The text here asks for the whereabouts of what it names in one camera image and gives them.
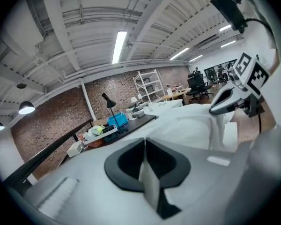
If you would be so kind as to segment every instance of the white ceiling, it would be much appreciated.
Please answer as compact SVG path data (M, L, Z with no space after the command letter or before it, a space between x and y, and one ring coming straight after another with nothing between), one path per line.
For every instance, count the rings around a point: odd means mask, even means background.
M37 28L25 39L33 42L40 34L43 41L35 46L34 55L28 55L12 32L0 33L0 116L14 119L22 101L39 105L56 89L75 86L79 78L86 82L150 66L185 65L217 44L242 38L232 29L219 33L227 22L209 1L24 0ZM16 29L15 33L32 30L27 25ZM128 32L126 40L133 47L125 47L121 62L112 65L119 30ZM197 46L212 35L218 39ZM178 60L169 61L186 47L190 49ZM21 81L28 85L24 90L16 88Z

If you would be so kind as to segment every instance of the blue bin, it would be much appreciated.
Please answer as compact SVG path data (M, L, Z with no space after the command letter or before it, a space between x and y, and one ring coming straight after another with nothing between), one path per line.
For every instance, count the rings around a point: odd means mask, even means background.
M126 116L125 116L124 113L120 112L120 113L115 114L114 116L116 117L116 120L117 120L118 125L119 125L120 127L122 127L124 124L128 123L128 120L127 120L127 118L126 118ZM113 117L113 116L112 116L112 117L109 117L109 118L107 119L107 123L108 123L109 126L114 124L114 125L116 125L116 127L118 128L117 123L116 123L116 121L114 120L114 117Z

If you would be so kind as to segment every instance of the black office chair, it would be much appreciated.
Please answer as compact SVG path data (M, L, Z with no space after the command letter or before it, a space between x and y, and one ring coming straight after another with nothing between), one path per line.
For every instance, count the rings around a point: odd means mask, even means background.
M203 92L202 95L206 95L208 98L209 98L209 94L211 94L212 96L214 95L213 93L208 93L208 90L212 87L212 85L209 85L208 82L207 84L205 85L205 82L204 82L204 78L203 78L203 74L200 74L200 83L199 84L202 84L203 86L201 87L201 91Z
M197 80L194 76L194 73L191 73L188 75L189 79L187 80L189 87L192 89L186 95L192 96L191 99L188 100L188 103L190 103L193 100L197 100L200 103L200 99L196 97L196 95L200 94L200 87L197 85Z

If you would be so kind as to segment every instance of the person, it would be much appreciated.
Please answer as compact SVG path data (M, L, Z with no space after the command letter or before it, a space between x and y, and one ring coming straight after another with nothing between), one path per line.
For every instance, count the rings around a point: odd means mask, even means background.
M196 71L195 71L195 74L200 74L201 71L198 69L198 67L196 67Z

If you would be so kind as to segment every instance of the black metal frame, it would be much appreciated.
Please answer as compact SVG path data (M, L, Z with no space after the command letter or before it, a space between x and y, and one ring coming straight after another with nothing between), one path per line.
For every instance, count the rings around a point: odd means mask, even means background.
M47 157L49 157L57 148L59 148L63 143L65 143L69 138L73 137L77 142L78 137L75 134L80 129L82 129L87 124L92 125L92 119L82 123L78 127L74 128L70 132L64 134L62 137L51 143L49 146L41 150L31 159L29 159L26 163L20 166L17 170L15 170L11 175L9 175L4 181L3 184L7 187L14 188L17 192L22 194L22 190L24 189L23 183L28 178L29 175L32 174L36 168L45 161Z

